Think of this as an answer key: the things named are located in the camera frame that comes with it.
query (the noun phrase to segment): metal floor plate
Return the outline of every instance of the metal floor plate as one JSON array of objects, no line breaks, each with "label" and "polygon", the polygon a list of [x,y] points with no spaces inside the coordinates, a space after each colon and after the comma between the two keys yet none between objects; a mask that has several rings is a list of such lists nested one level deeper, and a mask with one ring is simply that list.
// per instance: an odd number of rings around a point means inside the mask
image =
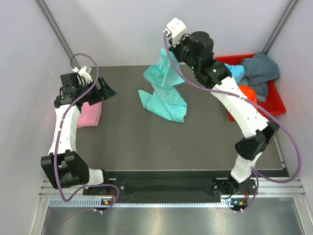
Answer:
[{"label": "metal floor plate", "polygon": [[257,198],[247,213],[227,208],[115,208],[100,215],[49,208],[42,235],[303,235],[292,198]]}]

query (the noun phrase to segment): gray cloth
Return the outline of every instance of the gray cloth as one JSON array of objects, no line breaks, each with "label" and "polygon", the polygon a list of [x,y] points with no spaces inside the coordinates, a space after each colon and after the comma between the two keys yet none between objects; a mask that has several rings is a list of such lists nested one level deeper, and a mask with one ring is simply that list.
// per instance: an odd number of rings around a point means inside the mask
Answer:
[{"label": "gray cloth", "polygon": [[245,77],[250,85],[258,85],[280,77],[277,64],[262,52],[252,58],[246,58],[241,63],[245,68]]},{"label": "gray cloth", "polygon": [[266,97],[268,95],[268,83],[264,82],[258,85],[251,85],[250,82],[246,77],[241,79],[241,81],[238,83],[238,85],[247,85],[251,89],[253,89],[256,92],[257,100],[260,102],[266,102]]}]

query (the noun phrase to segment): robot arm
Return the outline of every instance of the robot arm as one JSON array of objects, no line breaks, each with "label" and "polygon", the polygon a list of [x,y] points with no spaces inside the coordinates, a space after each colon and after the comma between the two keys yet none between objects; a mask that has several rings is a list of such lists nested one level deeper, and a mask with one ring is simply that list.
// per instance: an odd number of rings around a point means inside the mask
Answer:
[{"label": "robot arm", "polygon": [[[187,33],[185,24],[174,18],[165,29],[169,50],[179,62],[187,64],[199,83],[206,88],[235,93],[246,98],[227,67],[213,58],[213,40],[206,32]],[[240,126],[244,138],[235,148],[238,156],[228,179],[228,194],[244,189],[251,177],[251,168],[261,156],[278,125],[269,122],[251,104],[234,96],[212,93],[231,113]]]},{"label": "robot arm", "polygon": [[87,164],[76,153],[75,144],[77,121],[83,103],[88,102],[89,105],[92,105],[116,94],[102,77],[98,79],[101,86],[100,89],[97,89],[95,86],[86,96],[70,108],[63,121],[60,140],[56,143],[60,123],[65,111],[77,97],[93,84],[90,71],[91,68],[85,66],[80,70],[74,68],[74,73],[61,75],[62,87],[60,88],[60,95],[54,101],[56,112],[54,138],[48,156],[41,158],[41,166],[55,189],[57,189],[57,185],[53,169],[53,155],[56,144],[58,144],[57,163],[62,188],[75,185],[97,185],[105,183],[107,180],[104,170],[88,168]]}]

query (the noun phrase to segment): teal cloth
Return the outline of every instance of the teal cloth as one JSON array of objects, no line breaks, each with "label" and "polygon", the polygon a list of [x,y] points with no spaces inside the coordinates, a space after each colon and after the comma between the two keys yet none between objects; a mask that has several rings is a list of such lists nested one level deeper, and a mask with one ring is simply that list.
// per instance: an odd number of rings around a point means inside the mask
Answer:
[{"label": "teal cloth", "polygon": [[[171,53],[171,56],[179,69],[174,54]],[[174,86],[185,81],[173,69],[165,49],[161,50],[158,64],[151,65],[143,76],[154,88],[153,94],[138,91],[143,107],[169,121],[184,122],[187,104]]]},{"label": "teal cloth", "polygon": [[225,64],[229,71],[232,73],[236,83],[239,83],[245,75],[245,68],[241,65],[229,65]]}]

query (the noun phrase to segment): orange cloth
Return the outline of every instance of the orange cloth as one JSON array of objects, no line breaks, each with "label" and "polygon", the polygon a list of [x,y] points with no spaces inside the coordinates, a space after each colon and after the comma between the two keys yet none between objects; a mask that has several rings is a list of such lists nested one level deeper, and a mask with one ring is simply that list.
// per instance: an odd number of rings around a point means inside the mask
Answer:
[{"label": "orange cloth", "polygon": [[239,86],[240,90],[245,94],[245,96],[247,96],[247,98],[251,101],[253,101],[254,103],[256,103],[256,92],[251,89],[249,86],[247,85],[240,85]]}]

